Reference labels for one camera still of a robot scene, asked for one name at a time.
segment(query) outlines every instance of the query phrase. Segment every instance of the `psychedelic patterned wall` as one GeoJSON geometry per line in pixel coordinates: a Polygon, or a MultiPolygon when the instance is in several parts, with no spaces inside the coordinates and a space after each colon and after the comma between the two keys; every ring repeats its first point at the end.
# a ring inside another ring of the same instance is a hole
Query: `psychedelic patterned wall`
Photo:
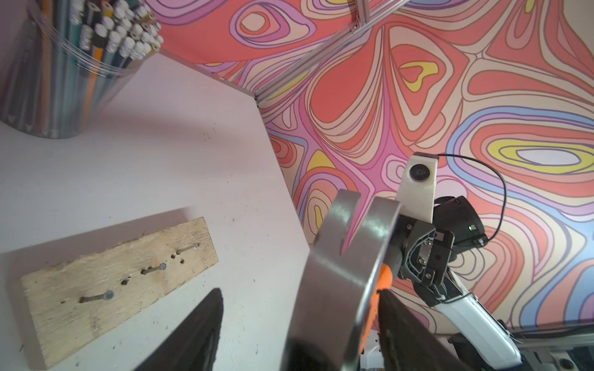
{"type": "MultiPolygon", "coordinates": [[[[332,0],[192,4],[192,12],[163,11],[160,19],[216,25],[204,35],[215,35],[218,47],[172,26],[164,28],[169,51],[183,56],[176,48],[193,43],[200,52],[185,58],[250,90],[351,19],[348,4],[332,0]]],[[[394,197],[415,151],[476,157],[505,176],[508,207],[502,232],[458,257],[455,272],[513,327],[591,321],[594,33],[584,15],[594,14],[593,4],[415,0],[262,102],[308,241],[339,189],[361,192],[367,205],[394,197]]],[[[487,234],[501,192],[480,165],[440,161],[436,196],[467,197],[487,234]]],[[[396,281],[394,290],[432,331],[453,331],[410,284],[396,281]]]]}

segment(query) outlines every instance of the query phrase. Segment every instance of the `yellow pattern shape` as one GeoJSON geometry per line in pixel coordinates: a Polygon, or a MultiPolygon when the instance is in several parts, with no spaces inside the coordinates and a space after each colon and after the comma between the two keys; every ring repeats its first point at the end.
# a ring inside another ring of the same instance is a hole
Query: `yellow pattern shape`
{"type": "Polygon", "coordinates": [[[526,13],[530,13],[534,8],[535,0],[526,0],[526,13]]]}
{"type": "Polygon", "coordinates": [[[314,152],[314,155],[311,156],[311,160],[307,165],[307,171],[315,169],[316,167],[331,167],[333,169],[336,169],[336,166],[334,166],[334,164],[332,163],[332,161],[330,161],[328,156],[326,156],[326,154],[320,150],[317,150],[316,152],[314,152]]]}
{"type": "Polygon", "coordinates": [[[293,86],[299,84],[299,82],[301,80],[303,80],[307,75],[309,74],[309,71],[305,71],[304,73],[302,73],[301,75],[297,76],[296,78],[293,79],[293,81],[291,81],[290,83],[286,84],[281,90],[279,90],[278,93],[276,93],[275,95],[271,96],[268,99],[272,99],[272,98],[276,98],[279,95],[283,94],[285,91],[287,91],[288,89],[292,88],[293,86]]]}
{"type": "Polygon", "coordinates": [[[439,68],[435,62],[408,62],[400,66],[400,69],[411,67],[421,67],[423,69],[423,71],[419,74],[419,77],[416,78],[416,81],[410,82],[405,80],[406,87],[408,87],[408,89],[410,89],[413,93],[416,93],[421,89],[423,86],[423,79],[425,77],[437,75],[439,73],[439,68]]]}
{"type": "Polygon", "coordinates": [[[499,161],[539,173],[561,175],[594,171],[594,149],[581,144],[499,139],[490,143],[487,151],[499,161]],[[518,155],[523,150],[563,150],[574,154],[580,161],[568,165],[536,164],[518,155]]]}
{"type": "Polygon", "coordinates": [[[314,212],[315,212],[315,225],[316,225],[316,227],[318,227],[318,230],[320,230],[320,227],[322,226],[322,222],[324,221],[324,218],[322,218],[322,209],[318,205],[315,205],[314,212]]]}

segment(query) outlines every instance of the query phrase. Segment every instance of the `white table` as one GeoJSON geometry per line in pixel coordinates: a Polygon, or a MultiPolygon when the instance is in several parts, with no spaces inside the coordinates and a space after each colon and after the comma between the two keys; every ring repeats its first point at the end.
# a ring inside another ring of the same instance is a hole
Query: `white table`
{"type": "Polygon", "coordinates": [[[0,123],[0,370],[28,369],[9,268],[201,216],[219,263],[52,370],[132,370],[214,287],[225,301],[215,369],[277,369],[308,245],[253,98],[163,56],[79,137],[0,123]]]}

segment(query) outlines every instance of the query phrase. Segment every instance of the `wire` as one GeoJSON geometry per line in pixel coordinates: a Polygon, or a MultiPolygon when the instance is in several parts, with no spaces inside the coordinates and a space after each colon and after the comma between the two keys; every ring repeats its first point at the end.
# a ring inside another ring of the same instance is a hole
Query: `wire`
{"type": "Polygon", "coordinates": [[[437,301],[438,301],[440,304],[452,304],[452,303],[458,302],[459,300],[465,299],[465,298],[467,298],[467,297],[468,297],[468,296],[470,296],[470,295],[474,296],[474,294],[473,294],[473,293],[470,291],[470,292],[468,292],[468,293],[466,293],[466,294],[464,294],[464,295],[462,295],[462,296],[455,297],[455,298],[453,298],[453,299],[450,299],[450,300],[439,300],[439,299],[438,299],[437,301]]]}
{"type": "Polygon", "coordinates": [[[495,175],[497,175],[499,177],[499,179],[501,179],[501,183],[503,184],[503,203],[501,204],[501,217],[499,219],[499,224],[497,225],[497,228],[495,229],[495,233],[493,233],[493,235],[491,237],[489,237],[489,239],[487,241],[492,240],[493,238],[495,238],[495,236],[497,235],[497,233],[499,233],[499,230],[501,229],[501,224],[503,223],[503,216],[505,214],[505,205],[507,203],[507,184],[505,183],[505,179],[503,179],[503,176],[497,171],[495,170],[494,167],[492,167],[491,165],[484,163],[480,160],[477,160],[476,158],[472,158],[472,157],[468,157],[468,156],[463,156],[461,154],[451,154],[451,153],[441,153],[438,156],[442,157],[457,157],[457,158],[463,158],[465,160],[470,160],[470,161],[474,161],[477,162],[483,166],[486,166],[490,169],[490,171],[494,172],[495,175]]]}

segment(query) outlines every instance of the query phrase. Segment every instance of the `pencil holder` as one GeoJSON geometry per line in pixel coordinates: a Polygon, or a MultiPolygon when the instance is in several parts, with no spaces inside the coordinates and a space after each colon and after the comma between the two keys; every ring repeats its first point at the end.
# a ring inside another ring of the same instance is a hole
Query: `pencil holder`
{"type": "Polygon", "coordinates": [[[28,4],[27,11],[29,19],[0,67],[0,119],[42,138],[74,137],[138,71],[140,63],[117,68],[100,62],[69,41],[68,35],[77,38],[80,31],[68,29],[68,17],[66,26],[62,20],[57,30],[35,2],[28,4]]]}

